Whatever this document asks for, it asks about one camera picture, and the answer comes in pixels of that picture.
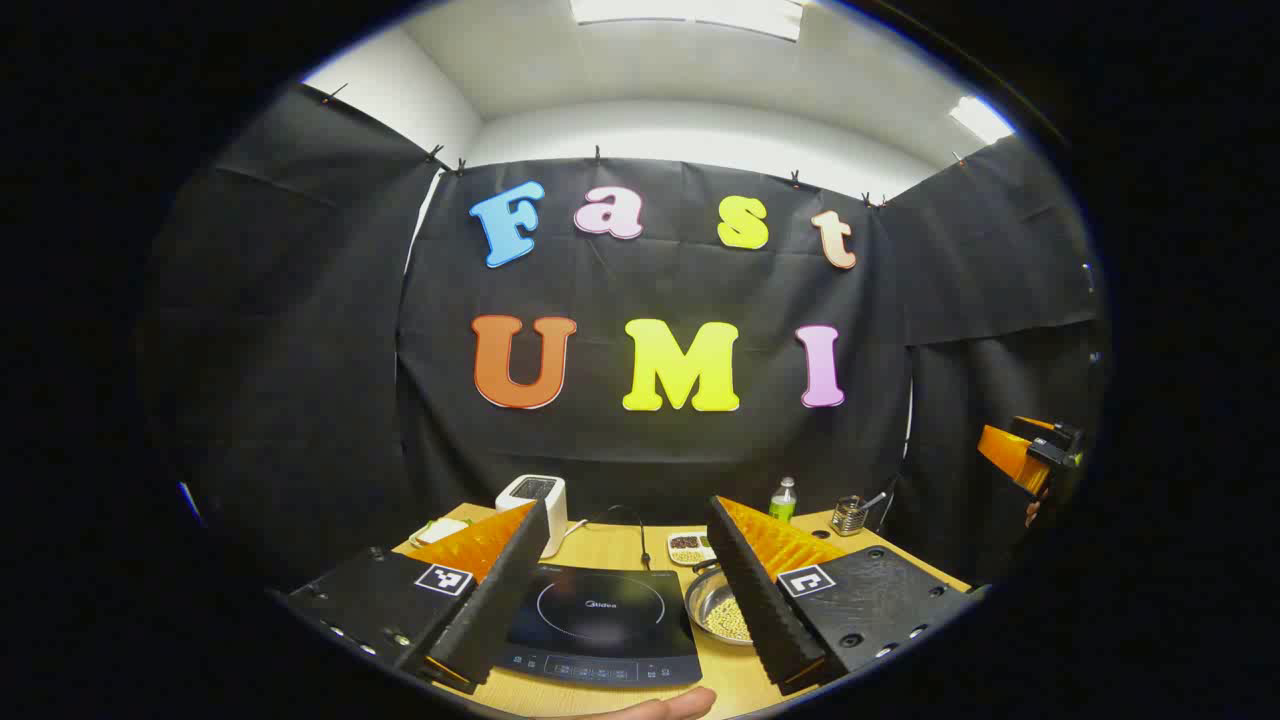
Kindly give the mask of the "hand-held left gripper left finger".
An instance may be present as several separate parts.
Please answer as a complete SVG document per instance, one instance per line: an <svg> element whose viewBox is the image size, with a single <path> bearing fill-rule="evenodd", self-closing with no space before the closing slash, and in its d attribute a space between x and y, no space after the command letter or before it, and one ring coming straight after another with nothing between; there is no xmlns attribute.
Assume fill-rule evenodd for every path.
<svg viewBox="0 0 1280 720"><path fill-rule="evenodd" d="M545 501L524 502L410 552L365 550L285 594L285 606L388 671L472 693L548 539Z"/></svg>

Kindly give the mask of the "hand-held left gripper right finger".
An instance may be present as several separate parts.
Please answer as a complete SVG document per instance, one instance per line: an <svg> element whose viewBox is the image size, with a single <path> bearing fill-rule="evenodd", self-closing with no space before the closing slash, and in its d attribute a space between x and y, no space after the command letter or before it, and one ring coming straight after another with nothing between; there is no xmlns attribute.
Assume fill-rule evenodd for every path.
<svg viewBox="0 0 1280 720"><path fill-rule="evenodd" d="M726 497L707 534L765 675L782 694L860 676L980 602L884 544L842 551Z"/></svg>

